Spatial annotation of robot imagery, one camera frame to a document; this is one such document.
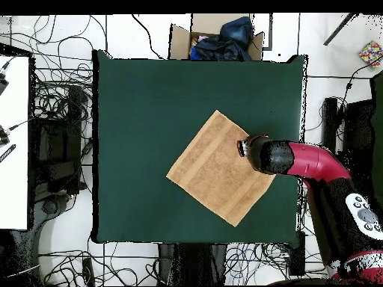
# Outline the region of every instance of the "green tablecloth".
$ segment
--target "green tablecloth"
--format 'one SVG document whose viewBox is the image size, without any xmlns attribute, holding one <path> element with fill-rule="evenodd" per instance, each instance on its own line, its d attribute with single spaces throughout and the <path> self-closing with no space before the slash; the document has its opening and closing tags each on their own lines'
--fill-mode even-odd
<svg viewBox="0 0 383 287">
<path fill-rule="evenodd" d="M 284 64 L 113 60 L 95 52 L 93 237 L 295 245 L 297 179 L 277 176 L 233 227 L 165 176 L 214 110 L 249 134 L 298 141 L 303 65 L 303 56 Z"/>
</svg>

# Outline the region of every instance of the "wire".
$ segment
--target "wire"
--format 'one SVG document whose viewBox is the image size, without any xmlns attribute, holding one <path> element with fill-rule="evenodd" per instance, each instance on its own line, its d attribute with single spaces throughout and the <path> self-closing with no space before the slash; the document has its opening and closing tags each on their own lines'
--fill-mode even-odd
<svg viewBox="0 0 383 287">
<path fill-rule="evenodd" d="M 134 14 L 132 14 L 132 17 L 135 21 L 137 21 L 137 23 L 147 32 L 147 36 L 149 37 L 149 45 L 150 45 L 150 50 L 157 55 L 157 57 L 159 59 L 164 59 L 163 57 L 161 57 L 158 53 L 154 52 L 153 50 L 153 47 L 152 47 L 152 38 L 150 37 L 150 33 L 149 31 L 147 30 L 147 28 L 145 28 L 145 26 L 140 22 L 140 20 L 138 20 Z"/>
<path fill-rule="evenodd" d="M 355 71 L 352 73 L 352 75 L 351 75 L 351 77 L 350 77 L 350 79 L 349 79 L 349 82 L 348 82 L 347 85 L 346 85 L 346 92 L 344 93 L 344 97 L 343 97 L 343 98 L 340 98 L 340 97 L 331 97 L 331 98 L 337 98 L 337 99 L 339 99 L 339 100 L 342 101 L 342 103 L 340 104 L 340 107 L 338 108 L 338 111 L 337 111 L 337 116 L 338 116 L 338 117 L 340 117 L 341 119 L 343 119 L 344 107 L 347 106 L 347 101 L 346 101 L 347 93 L 348 93 L 348 91 L 349 91 L 349 90 L 351 89 L 351 87 L 352 87 L 351 82 L 352 82 L 352 79 L 354 79 L 354 77 L 355 77 L 355 75 L 357 74 L 357 72 L 359 72 L 360 70 L 362 70 L 362 69 L 364 69 L 364 68 L 367 68 L 368 66 L 370 66 L 370 65 L 372 65 L 372 64 L 374 64 L 374 63 L 377 63 L 377 62 L 380 61 L 382 58 L 383 58 L 383 53 L 382 53 L 382 55 L 381 55 L 379 58 L 377 58 L 377 59 L 375 59 L 374 61 L 368 63 L 367 65 L 364 65 L 364 66 L 361 67 L 361 68 L 358 68 L 357 70 L 355 70 Z M 322 107 L 323 107 L 323 105 L 319 108 L 319 115 L 320 115 L 320 118 L 321 118 L 321 121 L 320 121 L 319 125 L 316 126 L 315 128 L 312 128 L 312 129 L 305 129 L 306 132 L 307 132 L 307 131 L 313 131 L 313 130 L 319 128 L 319 127 L 322 125 L 322 122 L 323 122 L 323 118 L 322 118 Z M 343 141 L 343 140 L 340 138 L 340 136 L 341 136 L 342 134 L 343 134 L 342 132 L 341 132 L 341 133 L 338 133 L 338 132 L 337 132 L 337 137 L 338 137 L 339 140 L 341 140 L 341 141 Z"/>
<path fill-rule="evenodd" d="M 85 186 L 87 186 L 87 189 L 92 194 L 92 191 L 89 189 L 89 186 L 88 186 L 87 182 L 85 181 L 84 171 L 82 168 L 81 168 L 81 174 L 82 174 L 82 178 L 84 179 Z"/>
<path fill-rule="evenodd" d="M 260 249 L 261 256 L 257 255 L 257 249 Z M 230 279 L 226 281 L 231 285 L 248 285 L 251 278 L 254 279 L 259 268 L 263 266 L 271 266 L 279 270 L 286 280 L 287 275 L 287 258 L 285 253 L 287 247 L 281 244 L 237 244 L 234 247 L 227 248 L 225 266 L 225 276 L 230 273 Z M 255 268 L 249 269 L 250 264 L 254 263 Z"/>
<path fill-rule="evenodd" d="M 16 56 L 13 56 L 8 62 L 6 62 L 6 63 L 0 68 L 0 72 L 1 72 L 2 70 L 6 70 L 7 67 L 9 66 L 9 63 L 10 63 L 14 58 L 16 58 Z"/>
<path fill-rule="evenodd" d="M 64 259 L 58 264 L 56 265 L 52 270 L 51 272 L 49 272 L 44 278 L 43 278 L 43 284 L 45 286 L 47 285 L 51 285 L 49 284 L 49 281 L 51 280 L 52 276 L 55 275 L 55 274 L 60 274 L 63 278 L 64 278 L 64 281 L 63 282 L 59 282 L 59 283 L 56 283 L 56 284 L 53 284 L 54 286 L 62 286 L 62 285 L 66 285 L 67 287 L 70 287 L 71 286 L 71 283 L 74 283 L 75 287 L 80 287 L 80 285 L 78 284 L 77 282 L 77 278 L 78 277 L 82 277 L 82 279 L 84 279 L 84 274 L 83 273 L 79 273 L 76 271 L 74 265 L 73 265 L 73 261 L 77 260 L 79 261 L 79 259 L 83 259 L 85 256 L 86 257 L 91 257 L 91 259 L 93 261 L 95 261 L 96 263 L 102 265 L 102 268 L 103 270 L 107 269 L 108 272 L 103 272 L 102 275 L 99 275 L 97 277 L 94 277 L 94 279 L 99 282 L 99 283 L 102 283 L 102 281 L 104 281 L 104 276 L 106 275 L 109 275 L 111 274 L 112 277 L 116 277 L 120 283 L 122 283 L 124 286 L 129 286 L 127 285 L 122 279 L 121 277 L 119 276 L 119 273 L 122 272 L 122 271 L 128 271 L 130 273 L 132 273 L 134 276 L 135 276 L 135 282 L 132 284 L 133 286 L 134 285 L 137 285 L 138 284 L 138 278 L 137 278 L 137 274 L 131 269 L 131 268 L 121 268 L 120 270 L 114 270 L 113 268 L 111 268 L 109 265 L 106 265 L 105 263 L 102 263 L 100 262 L 99 260 L 97 260 L 94 256 L 92 256 L 89 252 L 87 251 L 81 251 L 81 250 L 73 250 L 73 251 L 67 251 L 68 253 L 72 253 L 72 252 L 79 252 L 79 254 L 75 255 L 75 256 L 71 256 L 71 255 L 68 255 L 68 256 L 65 256 Z M 64 268 L 64 265 L 70 265 L 70 268 Z M 64 272 L 68 272 L 71 274 L 71 277 L 72 279 L 69 280 L 67 278 L 67 276 L 65 275 Z"/>
<path fill-rule="evenodd" d="M 26 270 L 24 270 L 24 271 L 21 271 L 21 272 L 19 272 L 19 273 L 15 273 L 15 274 L 9 275 L 9 276 L 7 276 L 7 277 L 5 277 L 5 278 L 8 278 L 8 277 L 15 277 L 15 276 L 17 276 L 17 275 L 20 275 L 20 274 L 23 274 L 23 273 L 32 271 L 32 270 L 34 270 L 35 268 L 39 268 L 40 266 L 41 266 L 41 264 L 39 264 L 39 265 L 35 265 L 35 266 L 32 267 L 32 268 L 28 268 L 28 269 L 26 269 Z"/>
<path fill-rule="evenodd" d="M 340 97 L 337 97 L 337 96 L 331 96 L 330 98 L 335 98 L 335 99 L 341 101 L 342 104 L 346 103 L 346 105 L 348 105 L 348 102 L 347 102 L 345 99 L 343 99 L 343 98 L 340 98 Z M 312 128 L 312 129 L 305 129 L 305 130 L 304 130 L 305 132 L 307 132 L 307 131 L 313 131 L 313 130 L 319 128 L 319 127 L 322 125 L 322 123 L 323 123 L 322 109 L 323 109 L 323 103 L 322 103 L 322 105 L 319 107 L 319 116 L 320 116 L 320 122 L 319 122 L 319 124 L 318 124 L 315 128 Z"/>
<path fill-rule="evenodd" d="M 157 280 L 157 282 L 160 282 L 160 283 L 163 283 L 163 284 L 167 285 L 167 283 L 159 276 L 159 274 L 158 274 L 158 272 L 156 270 L 156 265 L 159 262 L 159 260 L 160 260 L 160 258 L 155 259 L 154 263 L 152 265 L 146 264 L 145 265 L 145 270 L 147 271 L 148 275 L 150 275 L 153 279 Z M 152 268 L 151 272 L 149 272 L 149 270 L 147 269 L 148 266 Z"/>
<path fill-rule="evenodd" d="M 74 201 L 73 201 L 73 205 L 72 205 L 72 207 L 70 207 L 69 209 L 65 210 L 65 212 L 68 212 L 69 210 L 72 210 L 72 209 L 73 209 L 73 207 L 74 207 L 75 204 L 76 204 L 76 200 L 77 200 L 77 195 L 75 195 L 75 199 L 74 199 Z"/>
</svg>

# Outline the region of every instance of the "beige towel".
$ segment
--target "beige towel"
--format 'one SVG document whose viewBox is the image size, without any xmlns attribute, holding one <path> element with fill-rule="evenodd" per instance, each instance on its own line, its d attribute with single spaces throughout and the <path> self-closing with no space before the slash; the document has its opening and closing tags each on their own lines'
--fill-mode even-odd
<svg viewBox="0 0 383 287">
<path fill-rule="evenodd" d="M 246 216 L 275 177 L 253 170 L 248 159 L 239 156 L 236 142 L 247 136 L 215 111 L 166 176 L 232 226 Z"/>
</svg>

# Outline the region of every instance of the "black bag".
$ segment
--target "black bag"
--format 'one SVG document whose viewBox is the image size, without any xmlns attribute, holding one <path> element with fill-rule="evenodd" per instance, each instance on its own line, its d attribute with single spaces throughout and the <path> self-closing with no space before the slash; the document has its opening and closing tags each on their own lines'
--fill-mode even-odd
<svg viewBox="0 0 383 287">
<path fill-rule="evenodd" d="M 201 40 L 195 49 L 203 61 L 251 61 L 247 50 L 253 38 L 251 20 L 243 16 L 224 24 L 218 36 Z"/>
</svg>

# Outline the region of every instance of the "white desk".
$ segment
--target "white desk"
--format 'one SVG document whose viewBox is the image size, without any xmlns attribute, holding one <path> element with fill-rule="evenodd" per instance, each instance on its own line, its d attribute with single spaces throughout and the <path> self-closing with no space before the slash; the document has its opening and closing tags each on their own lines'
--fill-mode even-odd
<svg viewBox="0 0 383 287">
<path fill-rule="evenodd" d="M 0 56 L 0 67 L 9 60 Z M 5 79 L 9 84 L 0 95 L 0 125 L 8 129 L 28 119 L 28 58 L 14 58 Z M 12 144 L 16 149 L 0 163 L 0 229 L 27 229 L 28 123 L 12 131 L 9 138 L 0 155 Z"/>
</svg>

